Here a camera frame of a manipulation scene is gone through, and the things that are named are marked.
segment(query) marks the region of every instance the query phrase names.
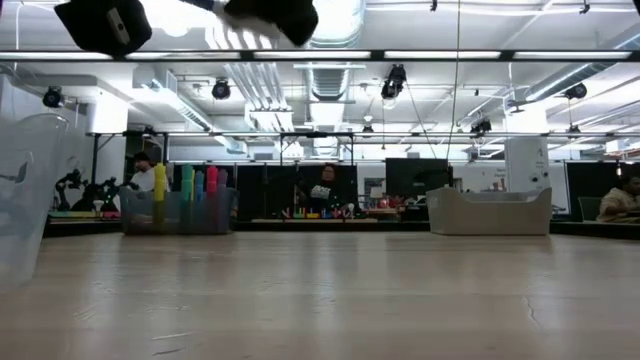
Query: clear plastic container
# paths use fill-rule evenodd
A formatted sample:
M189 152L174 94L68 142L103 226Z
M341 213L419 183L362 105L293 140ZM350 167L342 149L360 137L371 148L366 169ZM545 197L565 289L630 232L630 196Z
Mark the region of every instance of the clear plastic container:
M180 192L168 192L154 203L153 193L120 189L123 232L127 235L219 235L233 230L238 192L218 186L198 202L183 202Z
M0 123L0 292L33 276L67 125L55 114Z

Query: fluorescent light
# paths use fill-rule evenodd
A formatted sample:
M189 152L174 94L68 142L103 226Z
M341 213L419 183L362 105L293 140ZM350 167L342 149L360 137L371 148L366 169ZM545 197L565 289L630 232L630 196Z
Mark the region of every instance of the fluorescent light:
M518 51L514 59L626 59L631 51Z
M238 137L280 137L279 133L274 132L224 132L222 135Z
M256 51L256 59L368 59L370 51L335 51L335 50L303 50L303 51Z
M357 132L353 133L354 136L362 136L362 137L405 137L411 136L410 132L373 132L373 133L365 133L365 132Z
M169 136L174 137L199 137L199 136L209 136L209 133L188 133L188 132L177 132L177 133L169 133Z
M497 59L500 51L385 51L386 59Z
M362 70L367 66L363 64L293 64L293 68L296 70L323 70L323 69L336 69L336 70Z
M144 51L127 55L130 61L220 61L238 60L240 53L231 51L214 52L166 52ZM112 61L108 55L86 51L0 51L2 61Z
M0 52L2 61L105 61L111 60L111 56L84 52L84 51L2 51Z
M238 60L240 53L235 51L201 51L201 52L161 52L144 51L127 55L128 60L157 61L157 60Z

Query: monitor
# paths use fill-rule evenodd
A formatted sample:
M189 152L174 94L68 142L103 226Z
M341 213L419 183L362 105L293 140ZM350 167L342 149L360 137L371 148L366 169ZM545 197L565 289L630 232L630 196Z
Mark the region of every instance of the monitor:
M446 159L386 159L387 194L424 195L451 186L451 168Z

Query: wire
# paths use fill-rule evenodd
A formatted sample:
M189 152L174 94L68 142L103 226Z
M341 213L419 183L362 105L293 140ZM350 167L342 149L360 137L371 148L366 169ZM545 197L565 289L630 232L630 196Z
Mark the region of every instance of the wire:
M411 98L411 104L413 105L413 111L416 112L416 117L418 118L418 122L422 127L422 132L424 136L427 138L427 142L429 143L429 147L431 148L431 152L433 153L433 158L437 159L436 151L433 149L433 145L431 144L431 140L429 140L429 134L427 133L427 129L424 127L424 123L422 122L422 118L420 118L420 112L418 111L418 106L416 105L416 101L413 99L413 93L411 93L411 86L407 81L407 91L409 92L409 97Z
M462 0L458 0L458 29L456 34L456 74L453 80L453 110L451 110L451 129L449 130L449 141L447 141L447 155L445 159L449 161L449 152L451 151L451 139L453 138L453 128L456 126L456 103L458 100L458 70L460 69L460 9L462 8Z

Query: table surface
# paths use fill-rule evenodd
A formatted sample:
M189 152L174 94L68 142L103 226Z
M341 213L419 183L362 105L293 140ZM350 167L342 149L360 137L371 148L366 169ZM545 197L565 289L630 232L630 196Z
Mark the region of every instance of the table surface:
M3 359L638 359L640 247L568 236L45 239Z

